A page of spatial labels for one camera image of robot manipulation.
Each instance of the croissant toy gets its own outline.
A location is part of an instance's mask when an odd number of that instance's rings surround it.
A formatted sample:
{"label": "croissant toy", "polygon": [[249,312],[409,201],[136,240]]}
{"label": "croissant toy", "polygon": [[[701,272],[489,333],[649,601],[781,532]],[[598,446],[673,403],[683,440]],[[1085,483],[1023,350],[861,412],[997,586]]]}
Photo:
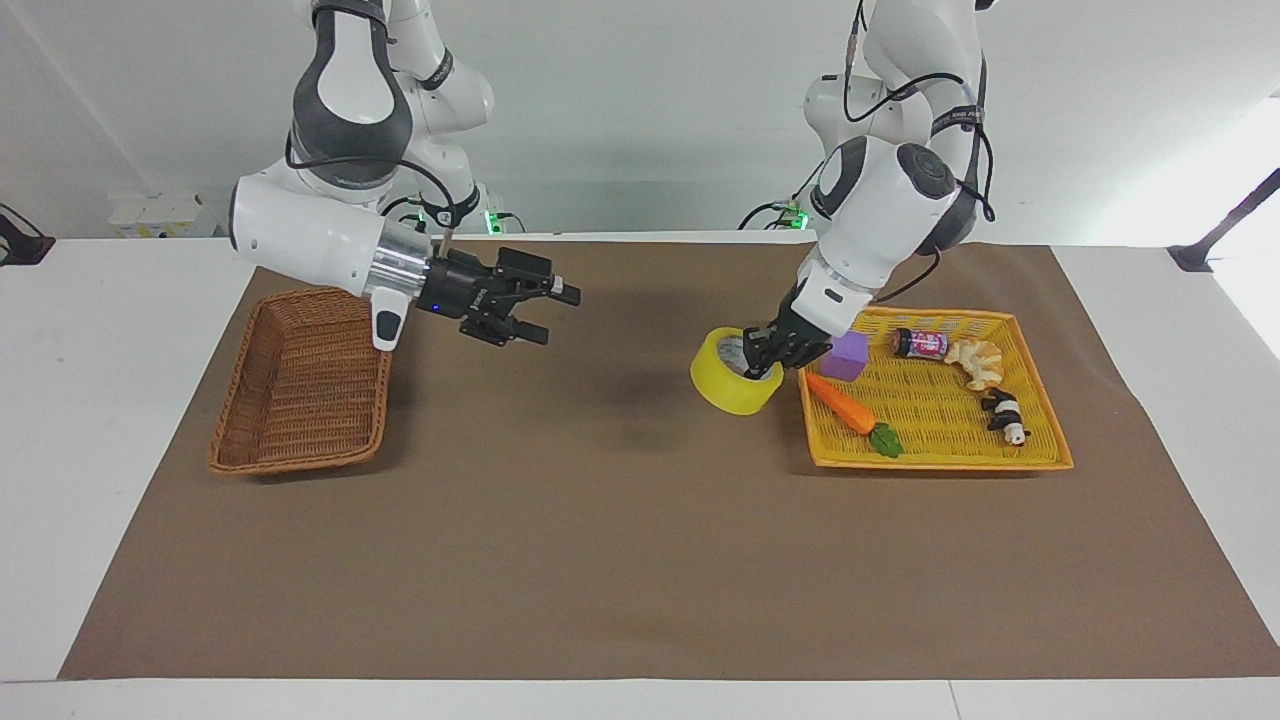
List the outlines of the croissant toy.
{"label": "croissant toy", "polygon": [[968,386],[974,392],[983,392],[998,386],[1005,379],[1005,355],[1000,346],[987,340],[957,340],[947,351],[946,363],[959,364],[973,377]]}

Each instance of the wicker basket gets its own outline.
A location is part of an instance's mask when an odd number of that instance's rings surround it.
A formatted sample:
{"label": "wicker basket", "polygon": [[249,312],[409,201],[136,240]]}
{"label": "wicker basket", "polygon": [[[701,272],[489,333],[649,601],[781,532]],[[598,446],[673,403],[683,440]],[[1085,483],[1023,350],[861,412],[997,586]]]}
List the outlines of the wicker basket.
{"label": "wicker basket", "polygon": [[[964,370],[943,363],[896,357],[891,342],[897,328],[941,332],[952,340],[989,340],[998,345],[1005,355],[1005,379],[1000,387],[1018,396],[1024,425],[1030,430],[1027,445],[1012,447],[1001,433],[987,429],[991,418],[979,405],[982,396],[965,388],[969,375]],[[810,396],[804,379],[806,369],[800,372],[800,400],[815,465],[973,471],[1044,471],[1074,466],[1027,340],[1012,315],[868,307],[854,322],[854,329],[868,337],[870,363],[852,383],[831,382],[892,425],[905,452],[896,459],[877,454],[867,438]]]}
{"label": "wicker basket", "polygon": [[274,295],[250,315],[209,466],[274,475],[355,465],[383,441],[392,355],[369,302],[333,288]]}

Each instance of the brown paper mat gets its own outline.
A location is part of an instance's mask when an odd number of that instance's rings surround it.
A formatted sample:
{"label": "brown paper mat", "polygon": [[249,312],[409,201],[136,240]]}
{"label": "brown paper mat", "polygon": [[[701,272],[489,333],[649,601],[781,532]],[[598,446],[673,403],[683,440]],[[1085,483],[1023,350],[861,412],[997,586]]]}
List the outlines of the brown paper mat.
{"label": "brown paper mat", "polygon": [[1280,675],[1048,250],[963,246],[901,299],[1021,322],[1078,466],[998,479],[818,470],[794,379],[748,419],[695,395],[805,247],[530,250],[585,287],[525,313],[550,347],[413,318],[378,459],[279,484],[205,468],[247,313],[294,287],[260,272],[60,676]]}

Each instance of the brown wicker basket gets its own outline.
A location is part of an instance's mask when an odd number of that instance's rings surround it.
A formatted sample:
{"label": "brown wicker basket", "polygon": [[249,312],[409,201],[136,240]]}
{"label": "brown wicker basket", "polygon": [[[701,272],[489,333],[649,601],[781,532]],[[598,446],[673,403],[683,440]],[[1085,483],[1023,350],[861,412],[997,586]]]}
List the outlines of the brown wicker basket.
{"label": "brown wicker basket", "polygon": [[392,354],[369,302],[333,288],[273,295],[250,315],[209,466],[275,475],[370,460],[383,442]]}

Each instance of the black stand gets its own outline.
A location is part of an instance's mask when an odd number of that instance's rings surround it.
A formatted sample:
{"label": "black stand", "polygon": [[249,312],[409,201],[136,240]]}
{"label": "black stand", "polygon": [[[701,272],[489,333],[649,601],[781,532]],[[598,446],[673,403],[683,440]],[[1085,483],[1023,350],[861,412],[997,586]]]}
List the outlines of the black stand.
{"label": "black stand", "polygon": [[1208,266],[1208,252],[1217,245],[1217,241],[1222,240],[1226,233],[1231,232],[1231,228],[1238,225],[1240,220],[1249,217],[1249,213],[1258,209],[1260,205],[1266,202],[1271,195],[1280,188],[1280,168],[1276,168],[1267,179],[1262,181],[1244,202],[1236,205],[1235,210],[1226,214],[1224,219],[1216,228],[1210,231],[1203,240],[1196,245],[1178,245],[1169,249],[1169,255],[1174,258],[1178,266],[1188,273],[1212,273],[1213,268]]}
{"label": "black stand", "polygon": [[4,215],[0,215],[0,237],[9,246],[9,255],[0,260],[0,265],[38,265],[56,242],[51,237],[23,233]]}

